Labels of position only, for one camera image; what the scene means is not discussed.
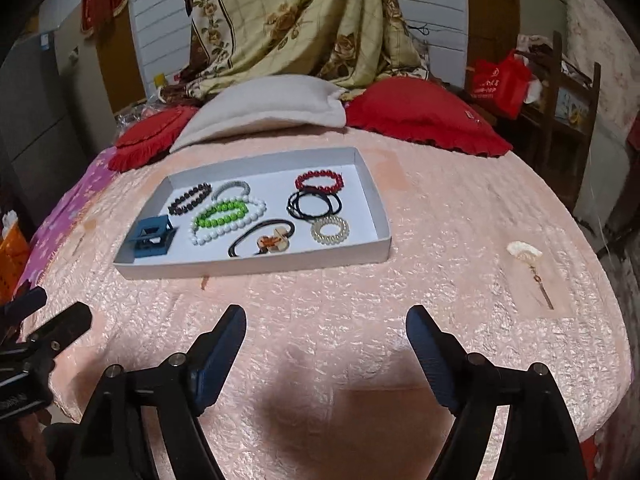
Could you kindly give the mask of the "blue plastic hair claw clip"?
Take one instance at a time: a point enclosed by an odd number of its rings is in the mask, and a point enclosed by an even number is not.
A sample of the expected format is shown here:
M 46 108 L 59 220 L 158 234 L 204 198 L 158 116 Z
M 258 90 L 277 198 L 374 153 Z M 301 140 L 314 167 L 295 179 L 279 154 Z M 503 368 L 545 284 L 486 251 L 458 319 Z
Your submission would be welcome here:
M 134 258 L 163 256 L 169 252 L 176 234 L 167 214 L 139 220 L 127 242 L 132 245 Z

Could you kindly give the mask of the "purple floral sheet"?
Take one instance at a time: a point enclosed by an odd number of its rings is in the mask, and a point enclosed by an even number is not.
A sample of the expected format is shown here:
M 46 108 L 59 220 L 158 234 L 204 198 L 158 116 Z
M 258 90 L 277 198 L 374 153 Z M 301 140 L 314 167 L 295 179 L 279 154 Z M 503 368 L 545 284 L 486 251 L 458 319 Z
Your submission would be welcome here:
M 99 152 L 79 181 L 62 196 L 43 220 L 30 242 L 32 252 L 16 288 L 20 288 L 25 282 L 30 286 L 38 284 L 58 248 L 84 218 L 87 208 L 117 176 L 115 171 L 108 168 L 115 153 L 114 146 Z

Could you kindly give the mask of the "white cardboard tray box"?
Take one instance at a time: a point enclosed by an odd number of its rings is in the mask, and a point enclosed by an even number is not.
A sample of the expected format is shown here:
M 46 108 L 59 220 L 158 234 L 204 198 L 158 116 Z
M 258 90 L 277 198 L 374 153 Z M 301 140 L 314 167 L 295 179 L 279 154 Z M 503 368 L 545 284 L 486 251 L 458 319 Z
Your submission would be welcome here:
M 136 223 L 167 214 L 163 256 L 134 258 Z M 127 280 L 314 270 L 390 258 L 390 224 L 356 148 L 316 148 L 216 162 L 166 177 L 114 258 Z

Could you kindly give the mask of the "white shell hairpin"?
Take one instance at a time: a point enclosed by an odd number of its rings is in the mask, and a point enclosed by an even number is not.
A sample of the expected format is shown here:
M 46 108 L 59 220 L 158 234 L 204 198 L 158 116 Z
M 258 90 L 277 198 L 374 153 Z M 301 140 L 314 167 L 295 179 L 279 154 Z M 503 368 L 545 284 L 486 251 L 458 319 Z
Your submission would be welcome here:
M 533 275 L 534 281 L 538 285 L 541 295 L 544 297 L 547 307 L 553 311 L 554 305 L 552 304 L 548 292 L 544 288 L 544 281 L 537 270 L 537 262 L 542 257 L 542 251 L 531 244 L 522 242 L 521 240 L 514 240 L 514 242 L 507 244 L 506 251 L 513 258 L 528 266 L 530 273 Z

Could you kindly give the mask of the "left red ruffled cushion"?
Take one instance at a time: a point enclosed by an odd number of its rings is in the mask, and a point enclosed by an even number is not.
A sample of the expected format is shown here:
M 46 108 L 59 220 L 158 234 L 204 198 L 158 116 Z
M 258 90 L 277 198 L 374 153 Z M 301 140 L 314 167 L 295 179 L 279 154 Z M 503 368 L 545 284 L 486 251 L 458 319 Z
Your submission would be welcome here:
M 108 169 L 126 172 L 156 162 L 174 145 L 197 111 L 194 106 L 175 106 L 143 118 L 116 141 Z

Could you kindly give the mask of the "red ruffled cushion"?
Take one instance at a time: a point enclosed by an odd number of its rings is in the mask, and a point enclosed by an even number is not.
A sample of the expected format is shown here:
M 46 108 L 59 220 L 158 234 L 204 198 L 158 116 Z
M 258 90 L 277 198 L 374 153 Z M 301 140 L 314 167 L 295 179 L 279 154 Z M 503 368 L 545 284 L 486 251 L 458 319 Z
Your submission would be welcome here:
M 175 106 L 143 118 L 116 141 L 108 169 L 126 172 L 156 162 L 174 145 L 197 111 L 194 106 Z
M 462 99 L 418 78 L 390 77 L 372 84 L 346 107 L 346 125 L 468 155 L 500 157 L 512 150 Z

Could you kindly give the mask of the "pink quilted bedspread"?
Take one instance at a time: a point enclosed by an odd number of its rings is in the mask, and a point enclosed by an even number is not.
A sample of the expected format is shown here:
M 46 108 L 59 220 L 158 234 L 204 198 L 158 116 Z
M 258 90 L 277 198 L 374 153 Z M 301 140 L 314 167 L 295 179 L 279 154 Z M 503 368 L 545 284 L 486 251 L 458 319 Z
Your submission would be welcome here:
M 226 278 L 128 281 L 117 248 L 163 178 L 227 159 L 304 148 L 360 151 L 390 220 L 380 264 Z M 542 251 L 537 270 L 506 245 Z M 46 306 L 92 310 L 88 333 L 56 362 L 51 387 L 72 419 L 107 365 L 160 364 L 210 330 L 229 304 L 247 333 L 201 424 L 229 479 L 422 479 L 446 439 L 439 406 L 405 332 L 427 307 L 462 346 L 499 366 L 546 364 L 581 439 L 631 383 L 623 315 L 573 218 L 514 154 L 451 153 L 361 130 L 300 130 L 184 148 L 117 177 L 87 208 L 40 276 Z

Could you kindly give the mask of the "beige pillow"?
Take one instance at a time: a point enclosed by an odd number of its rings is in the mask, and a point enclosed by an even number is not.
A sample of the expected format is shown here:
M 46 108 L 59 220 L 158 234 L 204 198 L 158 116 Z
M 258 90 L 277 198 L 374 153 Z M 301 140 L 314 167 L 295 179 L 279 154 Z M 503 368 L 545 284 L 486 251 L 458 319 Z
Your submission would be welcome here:
M 265 76 L 235 84 L 195 113 L 170 150 L 303 125 L 342 128 L 343 93 L 332 82 L 305 75 Z

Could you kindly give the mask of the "wooden chair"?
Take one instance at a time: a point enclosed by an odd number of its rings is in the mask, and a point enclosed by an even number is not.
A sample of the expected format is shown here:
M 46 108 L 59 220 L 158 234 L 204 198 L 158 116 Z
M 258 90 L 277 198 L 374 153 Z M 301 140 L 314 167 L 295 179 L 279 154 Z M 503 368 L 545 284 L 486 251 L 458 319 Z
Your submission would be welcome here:
M 541 85 L 540 95 L 518 116 L 524 128 L 520 155 L 568 210 L 578 202 L 596 124 L 601 65 L 587 75 L 563 56 L 563 38 L 521 53 Z

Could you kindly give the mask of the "right red ruffled cushion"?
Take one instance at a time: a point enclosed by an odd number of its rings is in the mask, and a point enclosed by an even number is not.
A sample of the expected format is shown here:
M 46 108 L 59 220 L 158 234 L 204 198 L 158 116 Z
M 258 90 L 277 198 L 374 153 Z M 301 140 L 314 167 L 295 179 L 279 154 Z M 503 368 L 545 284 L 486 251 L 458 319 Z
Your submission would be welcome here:
M 372 84 L 346 107 L 346 125 L 468 155 L 500 157 L 512 150 L 462 99 L 418 78 L 390 77 Z

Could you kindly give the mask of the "red shopping bag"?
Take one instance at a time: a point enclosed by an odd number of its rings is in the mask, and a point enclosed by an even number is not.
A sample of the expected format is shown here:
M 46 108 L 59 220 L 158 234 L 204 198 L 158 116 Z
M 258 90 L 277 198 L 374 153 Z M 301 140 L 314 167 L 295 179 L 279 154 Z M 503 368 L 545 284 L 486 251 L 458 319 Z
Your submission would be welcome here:
M 468 85 L 471 98 L 495 116 L 518 118 L 532 80 L 532 71 L 521 53 L 511 50 L 497 63 L 479 58 L 472 69 Z

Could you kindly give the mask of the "floral yellow quilt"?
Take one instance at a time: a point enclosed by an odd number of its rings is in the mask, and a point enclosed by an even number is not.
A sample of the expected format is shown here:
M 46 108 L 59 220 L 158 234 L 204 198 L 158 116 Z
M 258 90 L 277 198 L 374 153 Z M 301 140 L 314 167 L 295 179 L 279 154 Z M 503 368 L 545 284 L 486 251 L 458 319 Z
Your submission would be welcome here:
M 234 84 L 307 75 L 350 98 L 393 76 L 425 78 L 398 0 L 184 0 L 188 65 L 160 90 L 166 102 L 206 102 Z

